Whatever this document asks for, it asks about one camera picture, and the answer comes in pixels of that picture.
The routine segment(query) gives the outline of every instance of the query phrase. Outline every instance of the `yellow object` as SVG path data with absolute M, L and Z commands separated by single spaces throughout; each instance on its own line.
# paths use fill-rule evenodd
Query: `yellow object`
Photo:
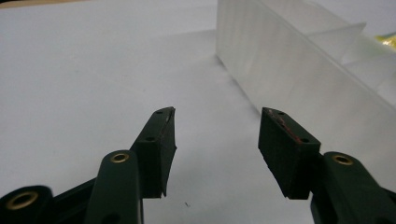
M 378 35 L 375 37 L 383 45 L 388 45 L 393 49 L 396 49 L 396 33 L 390 35 Z

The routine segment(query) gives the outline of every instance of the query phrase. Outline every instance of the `white table surface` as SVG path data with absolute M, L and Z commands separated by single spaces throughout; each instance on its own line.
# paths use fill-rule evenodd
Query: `white table surface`
M 215 0 L 1 9 L 0 195 L 37 184 L 57 195 L 95 177 L 152 112 L 174 106 L 168 197 L 144 201 L 146 223 L 313 223 L 309 201 L 284 199 L 257 149 L 260 115 L 215 55 L 216 11 Z M 386 164 L 367 168 L 395 183 Z

